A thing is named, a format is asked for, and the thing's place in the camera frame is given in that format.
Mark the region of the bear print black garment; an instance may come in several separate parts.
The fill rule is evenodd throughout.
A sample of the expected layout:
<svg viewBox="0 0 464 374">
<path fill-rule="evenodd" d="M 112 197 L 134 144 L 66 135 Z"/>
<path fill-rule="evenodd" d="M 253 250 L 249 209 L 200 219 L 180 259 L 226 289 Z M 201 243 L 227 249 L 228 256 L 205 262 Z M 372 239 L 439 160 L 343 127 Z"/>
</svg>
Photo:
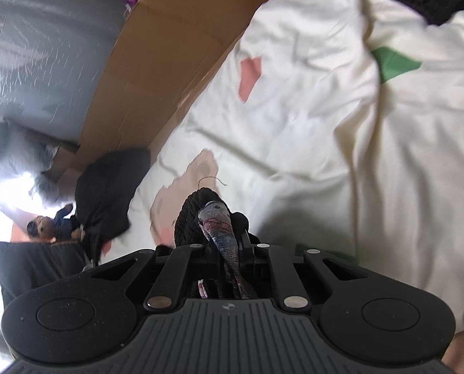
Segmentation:
<svg viewBox="0 0 464 374">
<path fill-rule="evenodd" d="M 177 247 L 201 245 L 218 259 L 218 267 L 197 278 L 191 295 L 201 299 L 255 299 L 257 293 L 239 271 L 239 240 L 249 232 L 249 220 L 232 213 L 208 187 L 200 188 L 184 201 L 175 222 Z"/>
</svg>

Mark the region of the black crumpled garment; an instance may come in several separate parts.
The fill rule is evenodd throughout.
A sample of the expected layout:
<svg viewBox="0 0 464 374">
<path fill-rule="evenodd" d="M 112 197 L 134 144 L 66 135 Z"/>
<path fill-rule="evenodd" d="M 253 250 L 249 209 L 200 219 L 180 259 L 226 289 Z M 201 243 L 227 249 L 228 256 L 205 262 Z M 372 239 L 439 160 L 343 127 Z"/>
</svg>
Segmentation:
<svg viewBox="0 0 464 374">
<path fill-rule="evenodd" d="M 105 243 L 130 228 L 128 209 L 150 168 L 150 151 L 134 148 L 107 153 L 90 164 L 75 187 L 75 216 L 82 225 L 81 246 L 97 266 Z"/>
</svg>

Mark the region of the stuffed doll toy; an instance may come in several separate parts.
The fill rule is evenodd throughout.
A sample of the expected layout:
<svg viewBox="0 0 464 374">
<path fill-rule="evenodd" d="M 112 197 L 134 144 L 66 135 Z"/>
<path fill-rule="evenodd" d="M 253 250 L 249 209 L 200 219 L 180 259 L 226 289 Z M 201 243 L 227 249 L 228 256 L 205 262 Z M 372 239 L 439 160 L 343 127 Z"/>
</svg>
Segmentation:
<svg viewBox="0 0 464 374">
<path fill-rule="evenodd" d="M 73 214 L 73 204 L 60 209 L 54 218 L 39 215 L 27 224 L 27 234 L 38 242 L 79 242 L 83 236 L 81 223 Z"/>
</svg>

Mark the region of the brown cardboard sheet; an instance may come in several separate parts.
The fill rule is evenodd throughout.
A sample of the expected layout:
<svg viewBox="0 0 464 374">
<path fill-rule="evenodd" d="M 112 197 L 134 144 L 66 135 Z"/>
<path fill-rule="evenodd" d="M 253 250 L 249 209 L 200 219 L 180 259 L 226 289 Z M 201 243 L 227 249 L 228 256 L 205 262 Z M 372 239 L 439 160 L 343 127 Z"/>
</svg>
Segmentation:
<svg viewBox="0 0 464 374">
<path fill-rule="evenodd" d="M 75 150 L 49 176 L 71 196 L 81 172 L 107 152 L 156 156 L 268 0 L 138 0 L 114 44 Z"/>
</svg>

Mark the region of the grey plastic-wrapped bundle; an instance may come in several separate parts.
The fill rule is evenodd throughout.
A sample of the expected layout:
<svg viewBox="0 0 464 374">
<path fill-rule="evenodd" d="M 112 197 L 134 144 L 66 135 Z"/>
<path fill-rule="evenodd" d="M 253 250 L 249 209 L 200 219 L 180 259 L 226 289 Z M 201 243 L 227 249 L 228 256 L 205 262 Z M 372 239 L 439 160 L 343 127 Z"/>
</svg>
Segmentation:
<svg viewBox="0 0 464 374">
<path fill-rule="evenodd" d="M 0 117 L 80 138 L 125 0 L 0 0 Z"/>
</svg>

